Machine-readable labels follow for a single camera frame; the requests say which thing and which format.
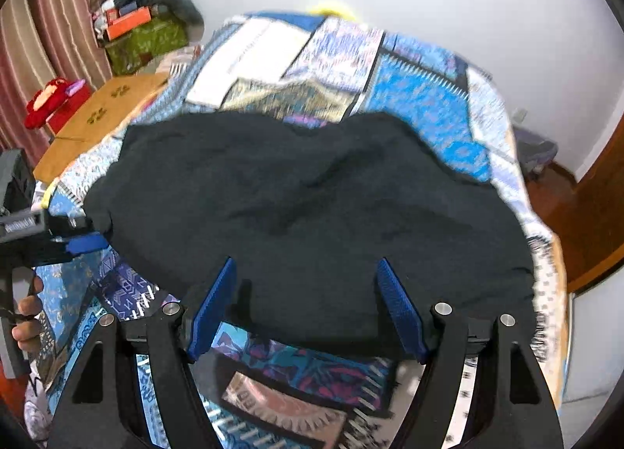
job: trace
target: blue gripper pad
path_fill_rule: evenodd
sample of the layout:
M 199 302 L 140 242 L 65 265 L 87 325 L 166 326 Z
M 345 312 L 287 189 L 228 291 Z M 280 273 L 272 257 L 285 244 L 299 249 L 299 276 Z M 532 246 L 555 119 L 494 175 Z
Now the blue gripper pad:
M 235 289 L 236 263 L 232 257 L 228 257 L 210 291 L 197 309 L 189 306 L 194 303 L 186 304 L 185 300 L 182 300 L 183 305 L 186 306 L 187 314 L 192 317 L 191 319 L 185 317 L 186 320 L 183 321 L 186 326 L 185 340 L 188 343 L 186 354 L 191 361 L 196 361 L 199 356 L 210 350 L 216 330 L 232 301 Z
M 86 234 L 76 238 L 71 238 L 65 245 L 65 250 L 73 256 L 80 254 L 89 254 L 98 250 L 108 248 L 108 241 L 99 232 Z
M 429 349 L 423 337 L 422 319 L 386 259 L 377 265 L 377 284 L 403 350 L 425 364 Z

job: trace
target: wall outlet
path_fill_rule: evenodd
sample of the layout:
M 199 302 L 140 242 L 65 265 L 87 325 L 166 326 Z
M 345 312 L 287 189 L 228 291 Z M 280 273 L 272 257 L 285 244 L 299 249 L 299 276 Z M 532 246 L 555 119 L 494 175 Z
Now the wall outlet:
M 528 111 L 525 108 L 517 108 L 511 115 L 511 121 L 514 125 L 520 125 L 527 117 Z

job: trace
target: green box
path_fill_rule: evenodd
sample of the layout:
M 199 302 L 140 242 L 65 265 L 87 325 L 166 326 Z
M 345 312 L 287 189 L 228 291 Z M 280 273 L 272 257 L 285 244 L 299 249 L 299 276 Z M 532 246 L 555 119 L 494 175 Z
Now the green box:
M 105 46 L 115 76 L 129 76 L 152 58 L 188 46 L 182 21 L 173 14 L 154 16 Z

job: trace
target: brown cardboard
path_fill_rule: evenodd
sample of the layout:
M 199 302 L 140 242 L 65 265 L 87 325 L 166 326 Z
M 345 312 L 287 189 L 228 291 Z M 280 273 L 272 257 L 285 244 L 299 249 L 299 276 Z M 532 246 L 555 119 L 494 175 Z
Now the brown cardboard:
M 95 92 L 58 132 L 34 170 L 35 179 L 51 183 L 80 154 L 113 131 L 168 74 L 114 77 Z

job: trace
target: pink curtain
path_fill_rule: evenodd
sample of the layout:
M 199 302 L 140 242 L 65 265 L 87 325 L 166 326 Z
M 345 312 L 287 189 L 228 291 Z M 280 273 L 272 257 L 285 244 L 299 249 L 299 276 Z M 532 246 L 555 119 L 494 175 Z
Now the pink curtain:
M 54 77 L 86 79 L 99 88 L 111 78 L 90 19 L 98 0 L 7 0 L 0 10 L 0 146 L 21 147 L 36 163 L 47 135 L 26 130 L 26 103 Z

